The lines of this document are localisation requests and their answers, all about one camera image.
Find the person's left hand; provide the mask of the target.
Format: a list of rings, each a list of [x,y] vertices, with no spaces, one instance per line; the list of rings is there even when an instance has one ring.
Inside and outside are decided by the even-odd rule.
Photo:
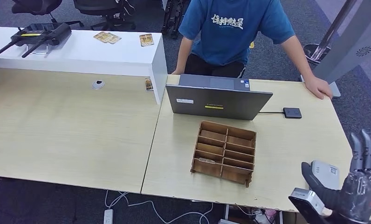
[[[307,76],[304,78],[306,88],[313,93],[317,98],[324,99],[326,96],[332,99],[333,93],[329,84],[315,76]]]

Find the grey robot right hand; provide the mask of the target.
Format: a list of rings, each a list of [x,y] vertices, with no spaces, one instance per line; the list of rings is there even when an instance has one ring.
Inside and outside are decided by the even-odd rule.
[[[331,210],[323,217],[311,203],[295,203],[296,208],[309,224],[367,224],[371,217],[371,137],[362,129],[362,140],[350,134],[352,159],[350,171],[341,189],[325,187],[312,173],[311,166],[301,163],[301,172],[324,207]]]

